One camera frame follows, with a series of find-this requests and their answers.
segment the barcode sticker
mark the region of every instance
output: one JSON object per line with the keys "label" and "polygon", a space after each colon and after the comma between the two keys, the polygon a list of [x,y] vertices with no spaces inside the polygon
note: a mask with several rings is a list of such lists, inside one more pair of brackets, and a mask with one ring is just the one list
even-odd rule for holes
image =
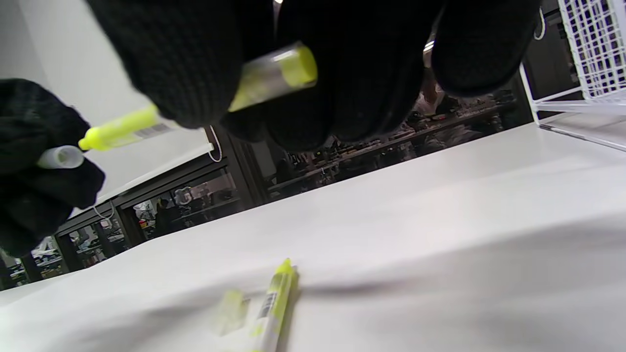
{"label": "barcode sticker", "polygon": [[157,125],[135,131],[135,135],[137,135],[140,138],[150,138],[150,137],[154,137],[157,135],[162,135],[163,133],[169,132],[170,130],[172,130],[172,128],[169,127],[168,125],[164,123],[159,123]]}
{"label": "barcode sticker", "polygon": [[276,301],[276,296],[278,296],[278,293],[274,292],[265,297],[265,302],[263,302],[263,308],[261,309],[261,313],[259,313],[259,318],[265,318],[269,315],[270,310]]}

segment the white table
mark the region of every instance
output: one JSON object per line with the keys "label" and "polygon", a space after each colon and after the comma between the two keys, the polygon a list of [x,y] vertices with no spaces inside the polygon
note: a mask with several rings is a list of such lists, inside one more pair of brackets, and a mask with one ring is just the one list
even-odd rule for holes
{"label": "white table", "polygon": [[527,125],[149,241],[0,309],[0,349],[214,351],[216,292],[290,257],[281,350],[623,351],[625,215],[626,153]]}

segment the knit glove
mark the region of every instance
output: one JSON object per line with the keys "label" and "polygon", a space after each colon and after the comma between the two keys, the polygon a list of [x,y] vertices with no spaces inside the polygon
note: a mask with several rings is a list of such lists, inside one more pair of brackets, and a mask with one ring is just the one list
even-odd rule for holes
{"label": "knit glove", "polygon": [[72,209],[96,201],[105,175],[85,159],[78,168],[35,166],[49,148],[78,145],[89,125],[37,83],[0,80],[0,248],[14,257],[53,235]]}
{"label": "knit glove", "polygon": [[[278,12],[272,0],[87,1],[133,85],[165,117],[189,128],[220,122],[249,142],[269,135],[290,151],[395,130],[418,96],[433,30],[445,91],[497,89],[515,74],[541,3],[284,0]],[[317,85],[228,113],[243,63],[294,41],[316,57]]]}

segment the finger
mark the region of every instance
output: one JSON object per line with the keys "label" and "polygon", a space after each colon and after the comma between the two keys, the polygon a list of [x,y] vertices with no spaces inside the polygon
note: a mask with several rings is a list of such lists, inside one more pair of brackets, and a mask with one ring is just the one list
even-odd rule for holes
{"label": "finger", "polygon": [[85,159],[77,168],[45,170],[29,168],[16,174],[21,184],[73,208],[85,209],[96,202],[104,184],[104,173]]}
{"label": "finger", "polygon": [[133,86],[187,128],[217,122],[243,64],[232,1],[88,0]]}
{"label": "finger", "polygon": [[363,5],[347,18],[336,85],[334,134],[358,141],[398,126],[418,95],[422,55],[441,1]]}
{"label": "finger", "polygon": [[40,123],[0,116],[0,174],[10,175],[33,166],[49,143]]}
{"label": "finger", "polygon": [[[275,49],[273,0],[235,0],[233,9],[239,24],[244,61]],[[264,104],[226,114],[220,124],[234,137],[256,143],[264,137]]]}
{"label": "finger", "polygon": [[30,253],[41,239],[18,226],[7,214],[0,211],[0,248],[11,257],[19,258]]}
{"label": "finger", "polygon": [[267,130],[274,141],[287,150],[315,149],[330,135],[334,67],[337,46],[341,43],[339,7],[331,0],[285,0],[282,3],[278,45],[302,41],[313,52],[318,72],[315,87],[267,104]]}
{"label": "finger", "polygon": [[449,0],[433,49],[437,82],[448,93],[477,96],[517,71],[541,0]]}

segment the white cable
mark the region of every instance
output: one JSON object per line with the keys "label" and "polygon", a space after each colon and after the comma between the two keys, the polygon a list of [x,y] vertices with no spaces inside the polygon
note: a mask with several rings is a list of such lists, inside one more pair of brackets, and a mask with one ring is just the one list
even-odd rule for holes
{"label": "white cable", "polygon": [[220,145],[220,140],[217,139],[217,135],[215,134],[215,130],[213,129],[213,126],[209,125],[209,127],[211,128],[211,132],[213,133],[213,138],[215,138],[215,144],[217,144],[217,148],[220,150],[220,157],[218,159],[215,159],[213,157],[213,154],[211,154],[211,151],[208,152],[208,156],[211,158],[211,160],[213,160],[216,163],[219,163],[222,161],[222,146]]}
{"label": "white cable", "polygon": [[113,217],[113,204],[109,204],[109,205],[111,206],[111,215],[109,215],[109,217],[104,217],[104,216],[102,216],[102,214],[100,214],[100,213],[98,212],[98,209],[96,209],[96,205],[92,205],[91,207],[93,208],[93,211],[95,211],[95,212],[96,212],[96,215],[98,215],[98,216],[99,216],[99,217],[101,217],[102,219],[104,219],[104,220],[111,220],[111,218]]}
{"label": "white cable", "polygon": [[535,40],[542,40],[543,37],[546,35],[546,19],[545,17],[543,17],[543,9],[541,8],[541,6],[539,7],[539,17],[541,18],[541,34],[539,34],[538,37],[537,34],[533,32],[533,37],[535,37]]}

